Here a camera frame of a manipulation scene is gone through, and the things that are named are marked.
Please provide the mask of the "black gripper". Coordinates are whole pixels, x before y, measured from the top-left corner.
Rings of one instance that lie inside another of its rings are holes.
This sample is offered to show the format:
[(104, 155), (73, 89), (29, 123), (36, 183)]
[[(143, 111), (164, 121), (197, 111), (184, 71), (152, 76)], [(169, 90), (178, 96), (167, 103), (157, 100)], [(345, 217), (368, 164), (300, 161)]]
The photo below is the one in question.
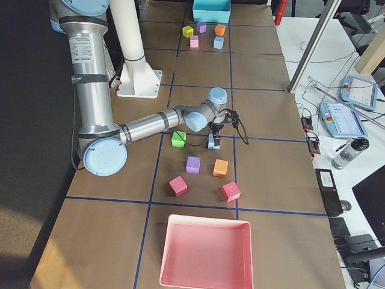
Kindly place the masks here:
[(227, 124), (231, 124), (233, 128), (238, 129), (238, 113), (235, 110), (222, 109), (213, 118), (212, 131), (214, 132), (213, 133), (214, 149), (220, 148), (221, 136), (219, 132), (223, 129), (224, 125), (227, 125)]

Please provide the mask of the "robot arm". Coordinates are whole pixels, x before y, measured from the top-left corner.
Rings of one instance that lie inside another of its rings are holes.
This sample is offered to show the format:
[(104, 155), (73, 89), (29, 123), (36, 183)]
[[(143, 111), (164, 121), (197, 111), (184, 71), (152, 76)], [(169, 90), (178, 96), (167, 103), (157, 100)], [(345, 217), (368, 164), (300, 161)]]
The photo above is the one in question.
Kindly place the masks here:
[(220, 130), (227, 123), (239, 125), (237, 112), (227, 105), (227, 93), (216, 87), (196, 107), (178, 105), (130, 123), (118, 125), (112, 116), (104, 35), (110, 11), (123, 53), (125, 97), (157, 97), (162, 73), (146, 61), (134, 1), (51, 1), (51, 25), (69, 39), (72, 84), (78, 97), (82, 125), (78, 131), (78, 154), (94, 175), (110, 176), (126, 163), (126, 145), (178, 125), (198, 132), (204, 128), (220, 143)]

